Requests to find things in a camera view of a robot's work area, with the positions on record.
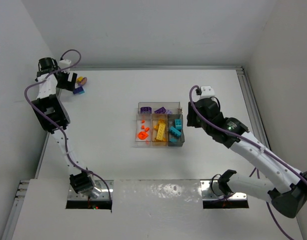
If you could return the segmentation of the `teal square lego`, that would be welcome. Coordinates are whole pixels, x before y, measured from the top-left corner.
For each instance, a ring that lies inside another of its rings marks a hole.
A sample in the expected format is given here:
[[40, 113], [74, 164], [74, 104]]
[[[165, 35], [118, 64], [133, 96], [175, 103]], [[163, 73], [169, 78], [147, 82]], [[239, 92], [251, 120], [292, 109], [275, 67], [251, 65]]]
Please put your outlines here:
[[175, 138], [171, 138], [170, 140], [169, 140], [169, 144], [170, 145], [174, 145], [174, 144], [176, 144], [178, 141], [177, 141], [177, 139], [175, 139]]

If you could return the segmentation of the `purple slope lego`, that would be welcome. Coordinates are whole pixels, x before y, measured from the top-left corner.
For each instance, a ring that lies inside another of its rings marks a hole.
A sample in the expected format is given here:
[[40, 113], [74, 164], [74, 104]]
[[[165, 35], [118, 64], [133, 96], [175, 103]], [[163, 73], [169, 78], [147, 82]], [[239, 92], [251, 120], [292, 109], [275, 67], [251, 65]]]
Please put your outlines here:
[[155, 114], [166, 114], [166, 112], [167, 112], [167, 109], [164, 106], [162, 106], [162, 107], [160, 107], [160, 108], [158, 108], [154, 111]]

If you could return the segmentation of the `long yellow lego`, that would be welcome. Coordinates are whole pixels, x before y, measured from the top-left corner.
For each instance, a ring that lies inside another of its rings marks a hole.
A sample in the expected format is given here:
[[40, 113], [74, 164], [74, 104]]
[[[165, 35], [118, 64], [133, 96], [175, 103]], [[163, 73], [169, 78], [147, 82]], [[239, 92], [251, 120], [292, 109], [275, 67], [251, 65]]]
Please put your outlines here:
[[166, 129], [166, 124], [165, 123], [160, 123], [158, 125], [157, 133], [155, 140], [157, 142], [165, 142], [165, 129]]

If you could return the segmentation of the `purple printed lego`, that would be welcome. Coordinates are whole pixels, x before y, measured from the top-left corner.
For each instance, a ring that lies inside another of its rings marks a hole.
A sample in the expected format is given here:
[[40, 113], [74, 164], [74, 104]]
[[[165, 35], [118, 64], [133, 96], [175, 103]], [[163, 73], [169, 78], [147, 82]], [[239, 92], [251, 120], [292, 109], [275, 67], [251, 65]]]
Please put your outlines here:
[[150, 106], [142, 106], [139, 111], [140, 114], [152, 114], [152, 108]]

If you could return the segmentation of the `orange lego cluster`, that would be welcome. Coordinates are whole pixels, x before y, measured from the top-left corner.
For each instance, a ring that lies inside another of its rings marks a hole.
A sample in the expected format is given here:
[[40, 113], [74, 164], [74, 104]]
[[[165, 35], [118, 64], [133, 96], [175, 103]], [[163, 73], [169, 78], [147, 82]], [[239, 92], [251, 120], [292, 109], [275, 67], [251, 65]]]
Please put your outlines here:
[[140, 131], [137, 135], [140, 140], [145, 140], [148, 136], [149, 134], [145, 131]]

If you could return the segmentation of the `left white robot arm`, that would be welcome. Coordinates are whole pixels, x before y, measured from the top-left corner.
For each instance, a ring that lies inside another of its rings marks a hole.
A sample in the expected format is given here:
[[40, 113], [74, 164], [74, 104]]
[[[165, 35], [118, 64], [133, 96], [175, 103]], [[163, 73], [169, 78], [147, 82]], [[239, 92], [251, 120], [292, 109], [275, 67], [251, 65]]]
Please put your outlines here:
[[31, 103], [42, 128], [49, 132], [58, 144], [69, 172], [69, 182], [76, 194], [90, 195], [95, 187], [88, 168], [75, 156], [68, 137], [70, 117], [61, 103], [57, 89], [73, 92], [77, 74], [70, 72], [71, 61], [57, 62], [51, 57], [38, 61], [36, 82], [39, 83], [38, 96]]

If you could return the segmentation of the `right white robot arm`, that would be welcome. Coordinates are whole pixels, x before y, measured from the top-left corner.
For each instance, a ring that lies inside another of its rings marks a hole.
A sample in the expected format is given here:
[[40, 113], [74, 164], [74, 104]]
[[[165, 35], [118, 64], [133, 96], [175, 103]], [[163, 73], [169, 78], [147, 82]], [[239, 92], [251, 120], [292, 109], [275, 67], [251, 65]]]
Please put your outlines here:
[[216, 193], [242, 192], [271, 203], [287, 218], [295, 218], [307, 201], [307, 171], [302, 172], [261, 144], [238, 119], [224, 117], [211, 98], [188, 103], [187, 126], [202, 128], [214, 141], [237, 153], [266, 179], [252, 180], [228, 169], [217, 180]]

